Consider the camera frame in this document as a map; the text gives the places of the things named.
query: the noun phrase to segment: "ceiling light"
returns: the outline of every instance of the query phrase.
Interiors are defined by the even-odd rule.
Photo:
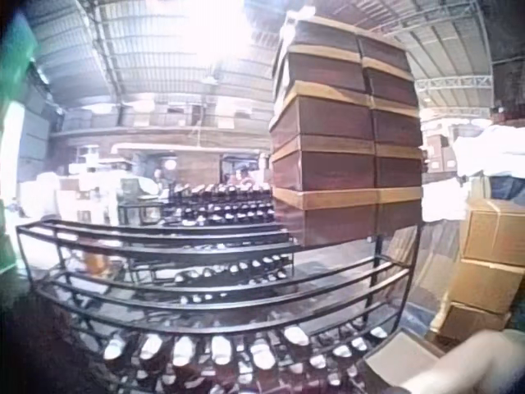
[[[252,30],[240,0],[192,0],[188,3],[188,47],[207,64],[240,57],[248,48]]]
[[[97,115],[107,115],[108,113],[111,113],[111,111],[113,110],[113,107],[115,107],[114,104],[98,103],[98,104],[85,105],[82,108],[87,109],[88,111],[91,111],[92,113],[95,113]]]

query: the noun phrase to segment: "brown box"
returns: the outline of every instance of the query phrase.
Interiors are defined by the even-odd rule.
[[[298,192],[273,189],[276,220],[301,245],[354,241],[421,221],[422,188]]]
[[[443,159],[441,157],[428,158],[428,172],[443,172]]]
[[[295,27],[294,38],[291,40],[293,44],[326,45],[356,53],[361,50],[364,56],[391,64],[405,71],[410,70],[402,43],[396,39],[349,25],[345,21],[335,21],[339,19],[339,16],[330,14],[328,18],[313,16],[301,20],[297,13],[289,13],[285,24]],[[274,61],[274,77],[278,59],[285,50],[285,44],[287,43],[281,39]]]
[[[60,178],[60,190],[79,191],[80,183],[78,178]]]
[[[401,43],[371,34],[367,36],[360,34],[358,41],[363,59],[372,59],[401,71],[410,72],[407,53]]]
[[[316,82],[342,89],[365,91],[361,57],[358,53],[329,47],[290,45],[274,79],[277,103],[295,81]]]
[[[399,111],[392,106],[372,110],[374,139],[380,144],[418,147],[422,145],[418,111]]]
[[[376,144],[376,187],[422,184],[422,151],[408,146]]]
[[[525,268],[462,259],[450,286],[450,300],[504,314],[524,275]]]
[[[450,303],[439,335],[457,341],[464,341],[482,330],[502,330],[510,314],[491,314],[459,303]]]
[[[377,206],[377,234],[392,235],[400,228],[416,226],[422,222],[422,190],[419,187],[414,189],[418,189],[418,195],[414,199],[389,204],[382,204],[380,201]]]
[[[371,236],[376,224],[376,191],[294,192],[274,188],[276,220],[300,245],[330,245]]]
[[[415,108],[418,106],[418,95],[410,73],[365,60],[363,59],[363,68],[369,94]]]
[[[443,160],[443,171],[458,171],[456,155],[451,146],[441,148],[441,157]]]
[[[298,81],[270,125],[272,150],[297,135],[373,140],[369,104],[366,94]]]
[[[272,155],[273,182],[297,191],[373,188],[373,154],[372,141],[298,135]]]
[[[462,227],[462,257],[525,267],[525,208],[510,201],[469,203]]]
[[[356,366],[366,383],[367,393],[383,393],[388,387],[399,387],[429,370],[443,355],[431,342],[400,328],[370,350]]]
[[[429,135],[425,140],[429,158],[441,157],[441,150],[449,146],[449,141],[442,134]]]

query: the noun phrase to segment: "shelf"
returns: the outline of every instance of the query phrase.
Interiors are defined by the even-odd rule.
[[[417,252],[411,264],[394,261],[382,254],[382,237],[378,236],[374,255],[299,276],[294,272],[294,254],[304,248],[274,223],[239,227],[237,232],[223,232],[224,228],[191,227],[181,232],[178,227],[111,227],[54,220],[20,226],[17,235],[57,248],[60,263],[40,280],[32,281],[32,289],[61,314],[70,316],[65,331],[85,350],[97,366],[98,377],[114,392],[163,392],[159,370],[150,371],[156,385],[144,388],[135,381],[142,368],[137,361],[139,344],[152,334],[165,338],[169,346],[183,336],[190,337],[199,356],[192,358],[192,370],[224,387],[242,375],[237,363],[249,360],[257,392],[289,392],[294,386],[290,366],[309,365],[312,355],[322,355],[326,368],[317,371],[310,365],[304,381],[323,386],[329,373],[338,373],[346,392],[364,392],[358,377],[347,376],[347,368],[380,342],[371,334],[373,328],[381,327],[387,333],[397,328]],[[417,234],[416,249],[420,227]],[[21,253],[30,271],[23,242]],[[120,258],[111,277],[98,277],[79,271],[78,261],[73,261],[82,261],[85,254]],[[259,264],[247,265],[255,259]],[[245,262],[243,274],[239,269],[231,270],[239,268],[240,262]],[[205,268],[216,270],[205,277]],[[285,274],[278,278],[278,272]],[[158,273],[165,277],[156,279]],[[188,282],[175,282],[176,275],[183,275]],[[249,283],[254,278],[266,282]],[[401,282],[405,283],[404,298],[393,306],[385,293]],[[283,330],[294,326],[308,336],[306,353],[283,337]],[[103,362],[103,350],[114,332],[133,333],[139,338],[118,376]],[[229,378],[211,357],[209,344],[216,336],[232,341],[234,347],[235,341],[240,341],[244,347],[232,353]],[[257,339],[263,339],[276,358],[270,372],[256,365],[249,350]],[[358,350],[353,343],[357,339],[363,340],[366,350]],[[351,349],[352,357],[338,358],[333,350],[339,346]],[[168,368],[169,357],[161,364],[161,370]]]

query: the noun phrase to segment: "ceiling beam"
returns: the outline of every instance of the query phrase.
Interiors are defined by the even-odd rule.
[[[491,109],[486,107],[428,107],[421,109],[425,112],[422,121],[442,117],[481,117],[487,119],[491,117]]]
[[[386,4],[385,0],[377,0],[384,8],[386,8],[390,14],[392,16],[395,16],[395,17],[398,17],[398,20],[401,20],[403,19],[403,17],[398,14],[392,7],[390,7],[388,4]],[[401,21],[400,22],[400,25],[405,27],[406,25],[406,22],[405,21]],[[421,50],[425,53],[425,55],[428,57],[428,60],[434,65],[434,67],[441,73],[443,74],[443,72],[441,71],[441,69],[439,68],[439,66],[434,62],[434,59],[431,57],[430,53],[425,49],[425,47],[423,46],[423,43],[421,42],[421,40],[419,39],[419,37],[413,32],[413,31],[409,31],[409,35],[412,37],[412,39],[418,44],[418,46],[421,48]],[[424,67],[422,66],[422,63],[420,62],[420,60],[418,59],[418,57],[414,56],[414,54],[411,52],[411,51],[407,51],[407,55],[408,55],[408,58],[409,58],[409,61],[412,60],[412,62],[414,62],[415,64],[418,65],[419,69],[422,71],[422,73],[425,75],[425,77],[427,78],[430,78],[429,74],[428,74],[428,71],[424,69]],[[441,93],[441,92],[437,92],[437,94],[439,95],[440,99],[443,101],[443,103],[446,103],[446,99],[445,99],[445,96]]]
[[[470,18],[475,15],[476,13],[471,2],[461,2],[450,5],[445,4],[440,7],[427,9],[416,7],[415,12],[399,16],[394,21],[386,22],[385,24],[373,28],[372,31],[391,36],[410,32],[421,27]]]
[[[418,93],[440,89],[492,89],[492,76],[444,76],[416,80]]]
[[[107,58],[100,45],[100,37],[98,35],[98,30],[96,28],[94,15],[92,13],[91,7],[86,9],[80,3],[80,0],[75,0],[75,6],[78,12],[80,19],[82,20],[81,29],[86,34],[86,37],[89,38],[89,42],[92,44],[94,59],[97,63],[98,68],[100,69],[103,78],[106,82],[106,85],[109,89],[109,92],[115,96],[117,101],[120,101],[120,90],[114,80],[114,75],[112,74],[112,68],[107,62]]]

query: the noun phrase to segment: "tan tape strip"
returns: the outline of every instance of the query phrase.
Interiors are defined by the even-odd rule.
[[[398,113],[407,117],[419,118],[419,111],[416,107],[411,107],[406,104],[396,103],[395,101],[385,100],[383,98],[371,97],[370,108],[379,109],[381,111]]]
[[[359,53],[321,45],[290,45],[288,47],[288,53],[301,53],[304,55],[329,57],[330,59],[342,60],[352,63],[361,62],[361,55]]]
[[[406,51],[406,48],[404,47],[404,45],[400,43],[399,41],[395,39],[389,39],[388,37],[385,37],[377,33],[373,33],[369,30],[361,29],[357,26],[348,25],[346,23],[339,22],[339,21],[333,21],[331,19],[323,18],[321,16],[313,16],[308,19],[302,19],[302,21],[316,23],[318,25],[329,26],[329,27],[333,27],[339,30],[349,31],[350,33],[354,33],[362,37],[367,37],[369,39],[375,39],[376,41],[380,41],[384,44],[390,45],[392,47],[396,47],[397,49],[401,49],[402,51]]]
[[[324,153],[375,153],[373,141],[324,135],[298,135],[272,155],[272,162],[282,159],[297,150]]]
[[[423,198],[423,188],[416,187],[391,187],[377,190],[379,204],[401,203]]]
[[[293,191],[274,187],[273,196],[303,211],[360,207],[376,204],[378,199],[376,189]]]
[[[363,68],[373,68],[374,70],[385,72],[391,76],[397,76],[398,78],[413,82],[413,76],[409,72],[401,70],[400,68],[394,67],[380,60],[372,59],[371,57],[363,58]]]
[[[381,158],[413,158],[422,160],[423,152],[412,146],[376,144],[376,155]]]
[[[288,141],[286,144],[282,145],[271,157],[270,161],[276,162],[282,158],[292,154],[293,152],[299,150],[299,137],[293,138],[291,141]]]
[[[329,99],[341,101],[342,103],[349,103],[361,105],[363,107],[371,107],[372,101],[370,96],[363,93],[352,92],[349,90],[339,90],[328,85],[316,84],[315,82],[306,82],[304,80],[297,80],[290,92],[285,97],[282,108],[277,115],[270,120],[270,130],[279,121],[281,115],[286,111],[288,106],[295,100],[297,96],[309,96],[317,99]]]
[[[373,141],[355,138],[329,137],[323,135],[302,135],[299,142],[305,152],[333,152],[374,154]]]
[[[330,99],[370,107],[370,97],[363,93],[352,92],[349,90],[339,90],[328,85],[316,84],[315,82],[295,81],[291,93],[295,92],[299,96],[317,97],[319,99]]]

